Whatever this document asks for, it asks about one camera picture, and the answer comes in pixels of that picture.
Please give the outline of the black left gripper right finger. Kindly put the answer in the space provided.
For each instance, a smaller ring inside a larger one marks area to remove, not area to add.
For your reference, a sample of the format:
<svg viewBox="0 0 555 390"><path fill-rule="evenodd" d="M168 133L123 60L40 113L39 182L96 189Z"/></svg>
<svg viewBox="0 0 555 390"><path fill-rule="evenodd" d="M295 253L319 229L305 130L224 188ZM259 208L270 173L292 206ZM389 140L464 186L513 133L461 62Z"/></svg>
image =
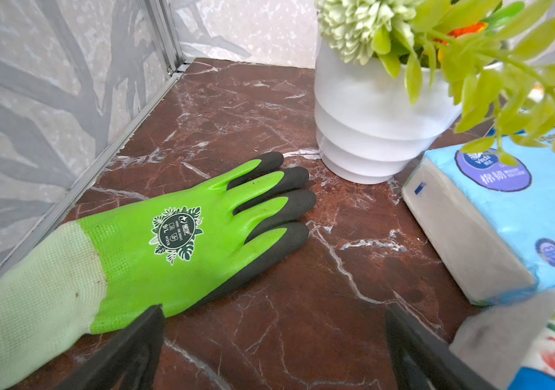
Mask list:
<svg viewBox="0 0 555 390"><path fill-rule="evenodd" d="M385 330L399 389L493 388L400 305L387 308Z"/></svg>

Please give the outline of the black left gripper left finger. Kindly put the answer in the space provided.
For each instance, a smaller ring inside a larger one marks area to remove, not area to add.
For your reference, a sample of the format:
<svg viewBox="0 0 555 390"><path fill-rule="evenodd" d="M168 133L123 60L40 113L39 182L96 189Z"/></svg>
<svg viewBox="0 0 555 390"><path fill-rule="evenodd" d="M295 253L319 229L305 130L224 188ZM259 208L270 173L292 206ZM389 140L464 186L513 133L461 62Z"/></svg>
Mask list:
<svg viewBox="0 0 555 390"><path fill-rule="evenodd" d="M161 307L149 307L57 388L152 389L164 328Z"/></svg>

